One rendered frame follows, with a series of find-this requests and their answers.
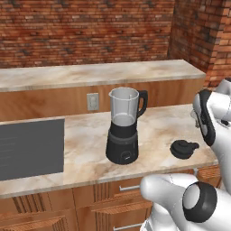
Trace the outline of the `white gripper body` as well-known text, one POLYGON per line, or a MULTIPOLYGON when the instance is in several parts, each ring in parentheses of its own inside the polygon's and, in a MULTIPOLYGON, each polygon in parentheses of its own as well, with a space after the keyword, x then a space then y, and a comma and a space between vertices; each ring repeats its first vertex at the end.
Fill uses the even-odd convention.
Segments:
POLYGON ((190 116, 195 120, 195 126, 199 128, 199 120, 194 110, 190 112, 190 116))

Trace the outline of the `black blender lid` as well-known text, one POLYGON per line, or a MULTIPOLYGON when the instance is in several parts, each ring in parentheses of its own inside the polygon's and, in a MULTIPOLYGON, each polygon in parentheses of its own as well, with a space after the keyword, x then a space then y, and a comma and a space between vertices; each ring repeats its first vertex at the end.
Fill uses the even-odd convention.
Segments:
POLYGON ((171 144, 170 150, 172 155, 176 158, 186 160, 190 158, 198 148, 198 143, 189 143, 186 140, 176 140, 171 144))

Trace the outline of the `black blender with clear jar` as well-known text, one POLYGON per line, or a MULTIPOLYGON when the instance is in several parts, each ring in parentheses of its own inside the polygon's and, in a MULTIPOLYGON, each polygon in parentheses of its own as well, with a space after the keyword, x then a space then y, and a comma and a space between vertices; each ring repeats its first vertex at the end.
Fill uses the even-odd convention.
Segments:
POLYGON ((137 119, 148 105, 148 92, 134 88, 114 88, 109 92, 111 124, 107 134, 106 157, 126 165, 139 155, 137 119))

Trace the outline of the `wooden drawer front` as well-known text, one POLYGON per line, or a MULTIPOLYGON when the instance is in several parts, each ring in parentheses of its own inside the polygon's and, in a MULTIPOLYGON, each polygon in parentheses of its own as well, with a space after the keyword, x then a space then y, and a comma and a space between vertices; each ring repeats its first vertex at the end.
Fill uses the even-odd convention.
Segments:
POLYGON ((120 191, 119 186, 121 185, 122 187, 129 187, 129 186, 140 185, 141 179, 142 178, 139 177, 139 178, 133 178, 133 179, 127 179, 127 180, 117 180, 117 181, 110 182, 109 183, 110 196, 115 197, 116 195, 120 195, 120 194, 125 193, 125 192, 137 191, 138 189, 128 190, 128 191, 120 191))
POLYGON ((220 188, 221 185, 221 175, 218 165, 207 166, 199 168, 198 180, 209 183, 215 188, 220 188))
MULTIPOLYGON (((96 231, 113 231, 113 227, 143 223, 151 214, 151 202, 134 202, 109 208, 95 209, 96 231)), ((140 227, 122 231, 139 231, 140 227)))

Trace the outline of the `narrow wooden cupboard panel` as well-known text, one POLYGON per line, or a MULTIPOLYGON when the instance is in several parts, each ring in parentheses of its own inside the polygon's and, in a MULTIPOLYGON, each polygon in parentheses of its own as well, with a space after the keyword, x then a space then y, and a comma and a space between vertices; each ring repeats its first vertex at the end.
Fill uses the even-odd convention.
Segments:
POLYGON ((110 184, 99 183, 73 189, 77 208, 83 208, 110 198, 110 184))

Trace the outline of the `dark grey hob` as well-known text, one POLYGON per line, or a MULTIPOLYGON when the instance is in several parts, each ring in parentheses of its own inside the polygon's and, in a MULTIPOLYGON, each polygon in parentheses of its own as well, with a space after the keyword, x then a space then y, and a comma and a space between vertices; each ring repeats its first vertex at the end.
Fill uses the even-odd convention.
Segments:
POLYGON ((0 180, 63 172, 64 122, 0 125, 0 180))

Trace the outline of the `wooden cupboard door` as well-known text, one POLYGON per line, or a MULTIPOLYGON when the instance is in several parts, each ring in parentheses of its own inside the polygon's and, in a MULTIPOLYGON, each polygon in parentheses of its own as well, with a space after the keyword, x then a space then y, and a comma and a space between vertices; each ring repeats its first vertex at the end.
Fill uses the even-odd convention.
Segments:
POLYGON ((0 231, 79 231, 74 209, 0 219, 0 231))

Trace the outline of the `white wall socket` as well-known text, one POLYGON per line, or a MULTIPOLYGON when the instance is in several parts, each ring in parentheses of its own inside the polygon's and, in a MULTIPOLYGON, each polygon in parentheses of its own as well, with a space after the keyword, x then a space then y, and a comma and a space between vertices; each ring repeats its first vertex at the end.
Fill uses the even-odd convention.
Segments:
POLYGON ((87 94, 87 106, 88 106, 88 111, 95 111, 99 109, 99 94, 98 93, 87 94))

